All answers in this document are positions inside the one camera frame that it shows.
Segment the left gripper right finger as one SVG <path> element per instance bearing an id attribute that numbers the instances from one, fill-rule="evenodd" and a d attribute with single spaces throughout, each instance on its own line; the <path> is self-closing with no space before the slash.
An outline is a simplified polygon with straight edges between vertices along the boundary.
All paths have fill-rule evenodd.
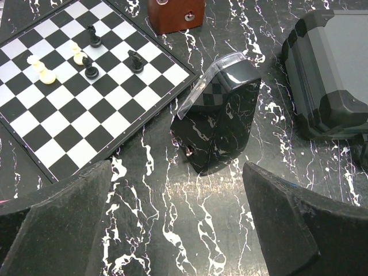
<path id="1" fill-rule="evenodd" d="M 243 183 L 270 275 L 367 275 L 367 209 L 246 162 Z"/>

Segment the black poker chip case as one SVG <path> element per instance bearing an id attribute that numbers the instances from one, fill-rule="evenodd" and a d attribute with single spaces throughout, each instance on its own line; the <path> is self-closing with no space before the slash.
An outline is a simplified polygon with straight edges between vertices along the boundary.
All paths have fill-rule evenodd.
<path id="1" fill-rule="evenodd" d="M 302 135 L 362 143 L 367 168 L 367 10 L 312 10 L 282 45 Z"/>

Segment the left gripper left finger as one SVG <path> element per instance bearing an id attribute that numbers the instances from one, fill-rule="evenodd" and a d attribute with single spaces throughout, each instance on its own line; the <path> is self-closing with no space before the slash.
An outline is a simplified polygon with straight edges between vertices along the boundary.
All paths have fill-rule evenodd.
<path id="1" fill-rule="evenodd" d="M 103 160 L 1 204 L 1 275 L 99 275 L 98 232 L 112 178 Z"/>

